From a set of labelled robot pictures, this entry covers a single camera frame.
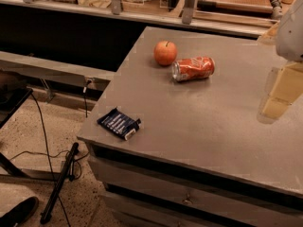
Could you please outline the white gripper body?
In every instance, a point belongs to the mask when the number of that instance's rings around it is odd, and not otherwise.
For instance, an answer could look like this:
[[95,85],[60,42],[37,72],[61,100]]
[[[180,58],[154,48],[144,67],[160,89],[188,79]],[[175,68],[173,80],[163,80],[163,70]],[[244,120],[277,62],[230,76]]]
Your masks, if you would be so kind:
[[303,61],[303,0],[295,0],[281,18],[276,52],[288,61]]

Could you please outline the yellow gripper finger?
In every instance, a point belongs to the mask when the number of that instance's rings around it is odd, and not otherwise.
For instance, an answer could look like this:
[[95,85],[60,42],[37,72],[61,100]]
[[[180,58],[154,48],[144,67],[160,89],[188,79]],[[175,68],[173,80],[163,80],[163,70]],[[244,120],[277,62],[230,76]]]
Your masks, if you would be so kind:
[[277,70],[276,80],[261,113],[271,119],[278,119],[302,94],[303,63],[287,63]]

